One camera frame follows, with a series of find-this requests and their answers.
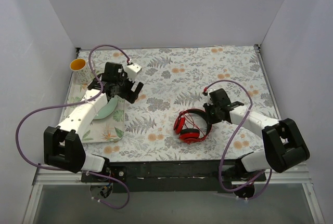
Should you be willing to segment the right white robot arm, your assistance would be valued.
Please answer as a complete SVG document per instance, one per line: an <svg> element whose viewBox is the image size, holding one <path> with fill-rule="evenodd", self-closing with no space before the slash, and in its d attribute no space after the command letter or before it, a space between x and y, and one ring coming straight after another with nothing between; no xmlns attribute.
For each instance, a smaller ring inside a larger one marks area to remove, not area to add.
<svg viewBox="0 0 333 224"><path fill-rule="evenodd" d="M231 102L223 89L206 88L203 94L210 97L203 105L209 124L229 122L263 140L263 151L236 159L233 171L239 180L247 181L254 172L266 169L283 173L310 158L310 151L294 120L279 120L253 112L239 101Z"/></svg>

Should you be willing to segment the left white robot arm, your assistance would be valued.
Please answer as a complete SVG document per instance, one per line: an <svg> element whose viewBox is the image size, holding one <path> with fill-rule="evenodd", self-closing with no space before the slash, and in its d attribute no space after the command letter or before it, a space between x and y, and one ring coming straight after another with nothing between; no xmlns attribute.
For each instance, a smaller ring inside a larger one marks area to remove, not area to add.
<svg viewBox="0 0 333 224"><path fill-rule="evenodd" d="M99 182L106 182L111 175L105 157L87 153L82 144L83 136L97 113L115 97L134 103L143 87L136 83L142 67L137 63L122 66L107 62L104 72L89 84L80 105L56 127L44 131L44 162L72 173L93 172Z"/></svg>

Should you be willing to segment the red headphones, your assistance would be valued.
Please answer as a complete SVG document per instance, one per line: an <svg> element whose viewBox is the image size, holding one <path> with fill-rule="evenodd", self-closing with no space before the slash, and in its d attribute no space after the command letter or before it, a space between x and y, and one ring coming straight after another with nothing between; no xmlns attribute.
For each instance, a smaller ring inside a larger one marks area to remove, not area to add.
<svg viewBox="0 0 333 224"><path fill-rule="evenodd" d="M195 124L193 115L196 115L205 121L207 126L205 133ZM205 141L211 129L212 125L208 123L205 111L195 108L181 111L173 125L173 131L179 135L179 139L183 143L187 144Z"/></svg>

